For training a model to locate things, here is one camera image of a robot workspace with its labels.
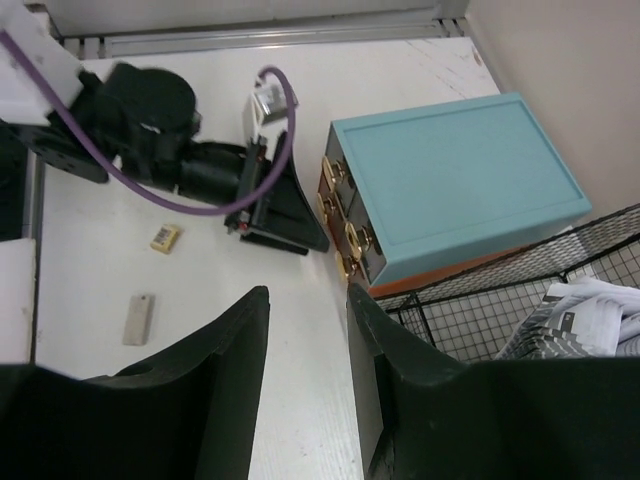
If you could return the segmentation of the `grey white eraser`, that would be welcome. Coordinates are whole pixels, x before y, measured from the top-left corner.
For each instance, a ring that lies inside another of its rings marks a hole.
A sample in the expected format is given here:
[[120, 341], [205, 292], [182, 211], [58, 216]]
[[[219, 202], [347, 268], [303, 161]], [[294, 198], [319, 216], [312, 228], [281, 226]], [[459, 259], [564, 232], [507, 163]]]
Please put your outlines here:
[[155, 296], [132, 296], [129, 302], [122, 343], [126, 346], [143, 346], [148, 341]]

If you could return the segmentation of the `white instruction booklet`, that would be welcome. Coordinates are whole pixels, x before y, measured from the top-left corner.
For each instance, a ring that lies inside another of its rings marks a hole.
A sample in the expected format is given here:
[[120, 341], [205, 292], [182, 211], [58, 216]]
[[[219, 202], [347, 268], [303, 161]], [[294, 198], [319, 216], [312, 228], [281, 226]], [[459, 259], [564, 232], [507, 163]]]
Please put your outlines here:
[[498, 360], [639, 354], [639, 290], [589, 277], [554, 283]]

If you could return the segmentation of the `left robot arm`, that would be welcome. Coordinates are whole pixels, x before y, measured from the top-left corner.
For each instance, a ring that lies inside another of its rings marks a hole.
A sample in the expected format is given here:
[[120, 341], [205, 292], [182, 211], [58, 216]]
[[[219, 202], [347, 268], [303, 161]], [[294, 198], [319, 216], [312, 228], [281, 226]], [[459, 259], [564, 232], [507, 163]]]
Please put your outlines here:
[[304, 255], [328, 237], [293, 160], [298, 101], [266, 66], [244, 110], [243, 144], [200, 142], [196, 96], [161, 68], [86, 70], [20, 1], [1, 5], [1, 127], [49, 165], [85, 180], [117, 180], [145, 200], [220, 216], [241, 240]]

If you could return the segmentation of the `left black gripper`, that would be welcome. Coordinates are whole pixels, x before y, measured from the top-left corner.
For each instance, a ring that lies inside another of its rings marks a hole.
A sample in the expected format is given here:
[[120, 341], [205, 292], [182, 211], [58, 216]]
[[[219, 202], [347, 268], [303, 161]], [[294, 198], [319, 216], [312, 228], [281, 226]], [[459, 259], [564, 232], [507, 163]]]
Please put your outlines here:
[[[249, 142], [237, 191], [239, 199], [254, 193], [263, 183], [287, 136], [287, 132], [278, 135], [273, 160], [267, 158], [268, 140], [264, 136]], [[310, 251], [326, 253], [330, 248], [325, 229], [302, 191], [292, 156], [275, 185], [250, 206], [227, 215], [224, 225], [229, 234], [238, 234], [241, 242], [302, 256]]]

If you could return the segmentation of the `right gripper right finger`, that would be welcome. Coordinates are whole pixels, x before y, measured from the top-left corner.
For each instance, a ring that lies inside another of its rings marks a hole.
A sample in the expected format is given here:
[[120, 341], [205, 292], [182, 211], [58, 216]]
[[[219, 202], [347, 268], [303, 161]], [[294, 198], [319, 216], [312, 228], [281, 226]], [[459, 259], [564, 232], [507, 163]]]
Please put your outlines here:
[[368, 479], [635, 479], [635, 358], [467, 365], [347, 291], [349, 356]]

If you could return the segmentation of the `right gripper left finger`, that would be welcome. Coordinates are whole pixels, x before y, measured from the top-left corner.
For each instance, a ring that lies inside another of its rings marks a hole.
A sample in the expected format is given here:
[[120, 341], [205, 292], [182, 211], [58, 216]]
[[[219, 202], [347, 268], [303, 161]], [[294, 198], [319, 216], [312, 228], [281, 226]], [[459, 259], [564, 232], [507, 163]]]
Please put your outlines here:
[[257, 286], [217, 319], [112, 376], [1, 368], [5, 479], [244, 479], [268, 344]]

